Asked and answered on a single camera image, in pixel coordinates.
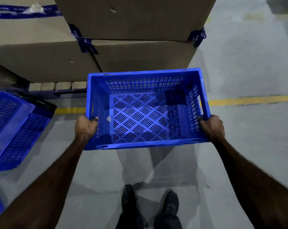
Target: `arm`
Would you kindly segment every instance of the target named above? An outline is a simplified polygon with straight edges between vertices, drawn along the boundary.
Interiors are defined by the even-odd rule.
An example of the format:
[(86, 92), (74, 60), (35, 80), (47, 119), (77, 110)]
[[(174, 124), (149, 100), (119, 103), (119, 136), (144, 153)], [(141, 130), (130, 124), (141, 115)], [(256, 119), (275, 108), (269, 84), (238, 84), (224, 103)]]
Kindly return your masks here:
[(1, 229), (55, 228), (81, 153), (95, 134), (98, 118), (81, 116), (75, 123), (75, 139), (61, 157), (37, 178), (0, 215)]
[(288, 189), (238, 153), (212, 115), (199, 124), (215, 145), (243, 210), (255, 228), (288, 228)]

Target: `leg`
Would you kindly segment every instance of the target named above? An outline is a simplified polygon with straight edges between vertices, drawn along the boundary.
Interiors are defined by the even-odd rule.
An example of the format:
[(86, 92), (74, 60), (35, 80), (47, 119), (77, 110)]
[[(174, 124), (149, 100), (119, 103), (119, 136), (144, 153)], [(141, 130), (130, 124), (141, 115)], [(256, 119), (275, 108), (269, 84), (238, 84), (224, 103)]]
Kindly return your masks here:
[(169, 191), (162, 205), (162, 210), (154, 221), (154, 229), (182, 229), (179, 218), (177, 217), (179, 209), (178, 195)]
[(121, 197), (122, 213), (116, 229), (143, 229), (142, 215), (137, 209), (135, 193), (131, 185), (126, 185)]

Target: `hand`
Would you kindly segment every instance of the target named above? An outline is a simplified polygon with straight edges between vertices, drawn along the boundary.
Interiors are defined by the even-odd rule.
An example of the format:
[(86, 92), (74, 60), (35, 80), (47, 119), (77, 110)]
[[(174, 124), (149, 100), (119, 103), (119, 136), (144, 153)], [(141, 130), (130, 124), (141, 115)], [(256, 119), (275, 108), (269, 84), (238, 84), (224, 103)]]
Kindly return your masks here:
[(90, 121), (85, 115), (80, 116), (75, 122), (75, 138), (88, 142), (96, 132), (98, 119), (95, 117)]
[(198, 117), (199, 125), (203, 130), (204, 134), (211, 140), (215, 142), (225, 138), (225, 127), (223, 122), (216, 115), (211, 115), (211, 118), (204, 121), (201, 117)]

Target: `dark pants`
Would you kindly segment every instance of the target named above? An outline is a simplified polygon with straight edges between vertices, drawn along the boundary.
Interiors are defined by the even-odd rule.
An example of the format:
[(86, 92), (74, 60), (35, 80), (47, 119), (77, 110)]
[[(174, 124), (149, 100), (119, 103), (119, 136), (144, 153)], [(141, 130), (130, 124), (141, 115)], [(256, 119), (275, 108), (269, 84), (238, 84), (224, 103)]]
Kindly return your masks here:
[[(115, 229), (143, 229), (143, 217), (137, 209), (125, 209), (120, 215)], [(155, 217), (154, 229), (182, 229), (175, 215), (159, 214)]]

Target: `gray floor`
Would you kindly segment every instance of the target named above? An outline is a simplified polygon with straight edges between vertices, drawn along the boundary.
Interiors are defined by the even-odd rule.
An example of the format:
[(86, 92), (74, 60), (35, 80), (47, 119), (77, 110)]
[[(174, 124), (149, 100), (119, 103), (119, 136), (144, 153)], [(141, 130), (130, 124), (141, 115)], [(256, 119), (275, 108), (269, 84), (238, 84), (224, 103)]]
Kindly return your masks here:
[[(208, 38), (190, 67), (201, 67), (210, 100), (288, 95), (288, 0), (217, 0)], [(54, 101), (83, 107), (84, 99)], [(288, 103), (211, 107), (228, 141), (288, 186)], [(77, 115), (55, 116), (20, 167), (0, 173), (8, 206), (73, 139)], [(57, 228), (114, 228), (124, 184), (135, 184), (152, 226), (162, 194), (179, 195), (183, 228), (252, 228), (210, 143), (82, 154)]]

